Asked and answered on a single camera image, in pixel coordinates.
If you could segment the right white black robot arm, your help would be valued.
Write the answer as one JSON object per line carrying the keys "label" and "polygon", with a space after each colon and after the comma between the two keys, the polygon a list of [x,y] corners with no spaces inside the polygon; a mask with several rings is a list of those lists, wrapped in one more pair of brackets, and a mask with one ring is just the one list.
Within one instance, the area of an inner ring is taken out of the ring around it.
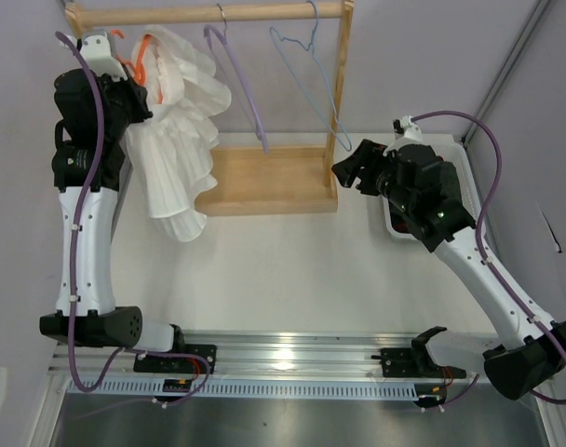
{"label": "right white black robot arm", "polygon": [[557,322],[520,287],[481,238],[461,200],[443,190],[449,166],[420,142],[387,147],[364,140],[331,170],[341,186],[383,196],[409,233],[461,280],[496,334],[480,337],[434,327],[411,342],[411,367],[428,376],[441,367],[485,375],[519,400],[566,369],[566,321]]}

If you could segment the orange plastic hanger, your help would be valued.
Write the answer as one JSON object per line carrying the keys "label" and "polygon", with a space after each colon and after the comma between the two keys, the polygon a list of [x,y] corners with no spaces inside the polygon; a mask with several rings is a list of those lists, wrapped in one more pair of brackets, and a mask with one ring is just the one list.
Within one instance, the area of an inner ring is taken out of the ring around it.
{"label": "orange plastic hanger", "polygon": [[[125,35],[119,29],[113,29],[110,31],[112,36],[117,36],[120,39],[124,39]],[[118,54],[115,55],[115,58],[123,65],[125,65],[131,71],[133,80],[142,87],[146,86],[146,71],[143,65],[143,58],[149,44],[151,42],[152,36],[150,34],[145,34],[142,38],[137,57],[135,62],[123,60],[120,58]],[[163,103],[164,96],[161,87],[158,88],[157,92],[157,100],[159,104]]]}

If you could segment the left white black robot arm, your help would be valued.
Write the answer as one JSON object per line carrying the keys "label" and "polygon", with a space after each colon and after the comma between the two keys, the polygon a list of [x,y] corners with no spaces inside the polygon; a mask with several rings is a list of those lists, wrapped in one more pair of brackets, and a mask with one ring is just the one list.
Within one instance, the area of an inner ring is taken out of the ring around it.
{"label": "left white black robot arm", "polygon": [[115,303],[111,281],[112,225],[125,160],[126,130],[152,117],[147,91],[131,77],[88,77],[73,69],[54,82],[61,112],[52,158],[63,221],[63,267],[54,313],[40,332],[61,343],[154,351],[169,373],[187,361],[182,330],[145,318],[136,306]]}

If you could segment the white pleated skirt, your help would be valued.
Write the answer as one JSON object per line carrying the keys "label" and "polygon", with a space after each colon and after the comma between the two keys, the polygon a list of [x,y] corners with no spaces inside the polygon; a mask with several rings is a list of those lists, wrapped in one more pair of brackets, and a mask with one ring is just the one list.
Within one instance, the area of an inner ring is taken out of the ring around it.
{"label": "white pleated skirt", "polygon": [[229,108],[232,94],[216,79],[213,59],[191,43],[159,25],[148,26],[144,34],[152,36],[143,65],[154,116],[128,127],[128,157],[151,221],[168,237],[189,242],[200,236],[208,219],[195,200],[218,184],[211,151],[219,131],[212,118]]}

